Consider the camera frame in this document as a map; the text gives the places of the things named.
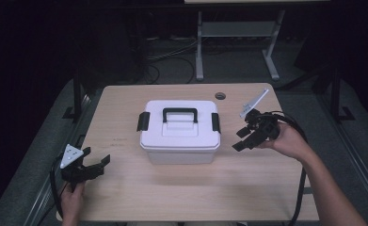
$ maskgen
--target wooden table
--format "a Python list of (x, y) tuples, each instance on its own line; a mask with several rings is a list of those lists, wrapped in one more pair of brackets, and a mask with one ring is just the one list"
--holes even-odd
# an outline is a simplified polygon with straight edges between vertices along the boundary
[[(246, 124), (242, 105), (269, 92), (261, 112), (280, 110), (269, 84), (118, 86), (104, 89), (83, 148), (85, 165), (111, 154), (103, 176), (88, 181), (82, 220), (244, 221), (288, 220), (296, 206), (301, 165), (273, 150), (232, 145)], [(225, 100), (215, 94), (223, 92)], [(150, 100), (209, 100), (218, 107), (221, 146), (212, 164), (153, 165), (139, 145), (137, 119)], [(305, 195), (299, 220), (318, 220), (312, 195)]]

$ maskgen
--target white plastic container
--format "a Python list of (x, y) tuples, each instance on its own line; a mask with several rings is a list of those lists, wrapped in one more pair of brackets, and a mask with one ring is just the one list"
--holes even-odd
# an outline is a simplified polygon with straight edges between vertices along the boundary
[(153, 164), (211, 163), (220, 144), (219, 116), (211, 101), (149, 101), (137, 131)]

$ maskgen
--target black handle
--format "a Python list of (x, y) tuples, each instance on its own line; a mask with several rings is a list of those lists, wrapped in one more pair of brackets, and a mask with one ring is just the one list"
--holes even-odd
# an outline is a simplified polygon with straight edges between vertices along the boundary
[(167, 113), (168, 112), (193, 113), (193, 122), (198, 123), (198, 110), (196, 108), (166, 107), (166, 108), (163, 109), (163, 123), (167, 122)]

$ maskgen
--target metal frame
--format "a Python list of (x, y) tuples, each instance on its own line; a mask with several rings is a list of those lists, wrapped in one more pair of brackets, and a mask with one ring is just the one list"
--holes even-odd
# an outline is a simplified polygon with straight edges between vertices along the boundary
[(196, 53), (196, 79), (204, 79), (203, 62), (201, 57), (201, 43), (203, 37), (270, 37), (271, 41), (263, 50), (266, 66), (274, 81), (280, 80), (280, 76), (272, 60), (272, 52), (277, 42), (278, 34), (285, 10), (280, 10), (276, 21), (272, 22), (203, 22), (201, 11), (198, 18), (198, 48)]

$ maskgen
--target white lid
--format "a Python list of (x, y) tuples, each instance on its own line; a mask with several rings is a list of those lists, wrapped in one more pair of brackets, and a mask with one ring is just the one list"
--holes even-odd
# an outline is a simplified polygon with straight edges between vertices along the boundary
[(211, 153), (219, 146), (220, 134), (213, 131), (212, 121), (216, 104), (211, 101), (149, 101), (145, 111), (151, 113), (148, 130), (140, 137), (140, 145), (146, 150)]

